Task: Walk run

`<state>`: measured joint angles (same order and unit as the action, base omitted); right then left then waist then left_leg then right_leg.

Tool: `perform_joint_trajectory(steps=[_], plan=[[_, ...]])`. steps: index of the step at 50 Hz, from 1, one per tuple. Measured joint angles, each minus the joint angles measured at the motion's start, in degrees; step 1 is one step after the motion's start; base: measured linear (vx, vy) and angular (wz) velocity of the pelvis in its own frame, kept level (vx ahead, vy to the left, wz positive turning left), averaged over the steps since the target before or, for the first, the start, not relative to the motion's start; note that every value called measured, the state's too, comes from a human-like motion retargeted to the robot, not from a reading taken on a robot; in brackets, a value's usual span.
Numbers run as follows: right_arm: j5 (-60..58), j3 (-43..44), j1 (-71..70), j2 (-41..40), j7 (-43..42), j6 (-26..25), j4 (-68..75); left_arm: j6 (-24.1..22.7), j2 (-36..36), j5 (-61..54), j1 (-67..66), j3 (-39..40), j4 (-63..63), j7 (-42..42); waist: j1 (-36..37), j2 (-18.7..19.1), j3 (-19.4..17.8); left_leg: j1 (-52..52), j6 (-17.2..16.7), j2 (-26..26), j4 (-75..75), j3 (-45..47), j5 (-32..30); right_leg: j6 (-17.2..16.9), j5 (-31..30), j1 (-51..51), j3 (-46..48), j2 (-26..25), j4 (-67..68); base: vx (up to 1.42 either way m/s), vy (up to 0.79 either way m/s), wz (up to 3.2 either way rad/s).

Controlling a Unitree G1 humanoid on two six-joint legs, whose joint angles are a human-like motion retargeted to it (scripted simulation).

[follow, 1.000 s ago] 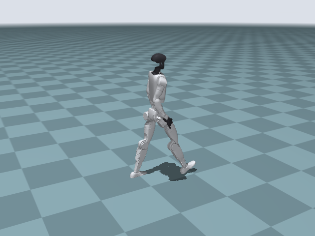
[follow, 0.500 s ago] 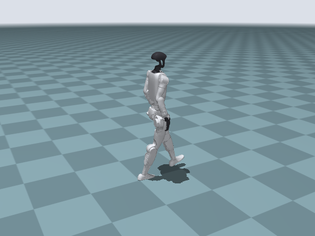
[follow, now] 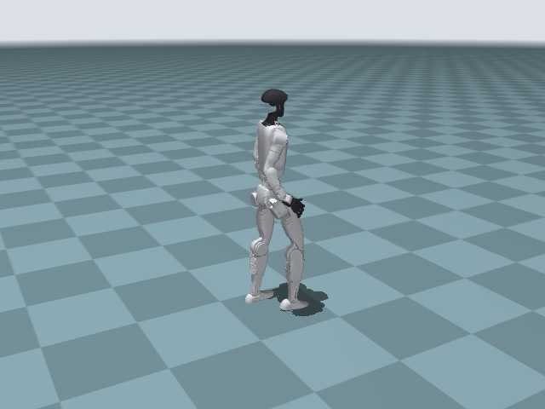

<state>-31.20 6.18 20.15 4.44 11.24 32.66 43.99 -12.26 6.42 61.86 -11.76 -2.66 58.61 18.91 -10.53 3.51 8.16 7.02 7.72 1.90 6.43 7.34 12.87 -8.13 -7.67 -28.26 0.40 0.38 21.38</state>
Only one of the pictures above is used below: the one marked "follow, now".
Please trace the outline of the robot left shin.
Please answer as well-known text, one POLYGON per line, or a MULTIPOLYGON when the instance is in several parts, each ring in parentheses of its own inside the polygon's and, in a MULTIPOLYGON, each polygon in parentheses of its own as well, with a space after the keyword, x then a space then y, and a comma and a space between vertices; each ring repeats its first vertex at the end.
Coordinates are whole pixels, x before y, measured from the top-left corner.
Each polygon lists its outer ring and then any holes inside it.
MULTIPOLYGON (((251 245, 250 245, 250 249, 251 249, 251 245)), ((250 274, 251 274, 251 292, 250 293, 253 292, 253 296, 258 296, 258 294, 260 295, 259 291, 261 287, 262 277, 266 270, 267 257, 268 257, 268 249, 267 249, 267 253, 263 256, 257 256, 252 251, 250 252, 250 274)))

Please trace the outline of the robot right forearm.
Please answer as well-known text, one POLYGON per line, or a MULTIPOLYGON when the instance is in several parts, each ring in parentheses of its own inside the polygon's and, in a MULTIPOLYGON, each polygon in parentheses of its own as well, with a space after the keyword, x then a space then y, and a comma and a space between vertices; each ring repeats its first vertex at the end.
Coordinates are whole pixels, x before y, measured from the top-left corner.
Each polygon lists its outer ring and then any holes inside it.
POLYGON ((278 178, 277 171, 274 168, 269 168, 266 172, 266 175, 268 182, 267 185, 272 189, 275 199, 277 201, 281 201, 282 203, 284 201, 288 204, 291 204, 293 198, 284 191, 278 178))

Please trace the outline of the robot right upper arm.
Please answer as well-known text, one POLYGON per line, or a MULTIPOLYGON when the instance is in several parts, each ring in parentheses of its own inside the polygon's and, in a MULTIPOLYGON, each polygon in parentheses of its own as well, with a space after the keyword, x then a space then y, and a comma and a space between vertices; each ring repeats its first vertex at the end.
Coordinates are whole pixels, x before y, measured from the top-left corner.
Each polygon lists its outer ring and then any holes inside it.
POLYGON ((270 150, 268 152, 267 159, 263 168, 263 174, 265 177, 267 177, 266 172, 269 168, 274 168, 276 170, 274 165, 276 162, 278 162, 280 155, 287 144, 287 141, 288 136, 284 131, 279 129, 274 130, 271 138, 270 150))

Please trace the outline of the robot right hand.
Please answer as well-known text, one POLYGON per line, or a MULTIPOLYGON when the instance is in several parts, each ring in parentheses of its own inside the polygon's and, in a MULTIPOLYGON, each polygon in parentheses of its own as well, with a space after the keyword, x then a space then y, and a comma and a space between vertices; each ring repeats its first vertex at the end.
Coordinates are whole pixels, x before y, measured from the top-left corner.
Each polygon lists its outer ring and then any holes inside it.
POLYGON ((302 212, 304 211, 303 208, 305 207, 305 205, 301 203, 303 199, 295 199, 294 197, 292 198, 293 199, 291 201, 291 204, 288 204, 284 201, 283 201, 283 204, 287 205, 288 207, 291 207, 291 209, 298 215, 298 218, 300 218, 302 215, 302 212))

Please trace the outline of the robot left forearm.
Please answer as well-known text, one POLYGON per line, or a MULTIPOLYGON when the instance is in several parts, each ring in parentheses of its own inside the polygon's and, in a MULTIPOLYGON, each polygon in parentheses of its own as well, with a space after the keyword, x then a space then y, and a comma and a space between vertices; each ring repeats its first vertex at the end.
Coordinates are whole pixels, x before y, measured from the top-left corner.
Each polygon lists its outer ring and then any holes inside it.
POLYGON ((263 178, 265 178, 265 176, 260 172, 259 163, 257 163, 256 161, 255 161, 255 168, 258 170, 261 181, 263 181, 263 178))

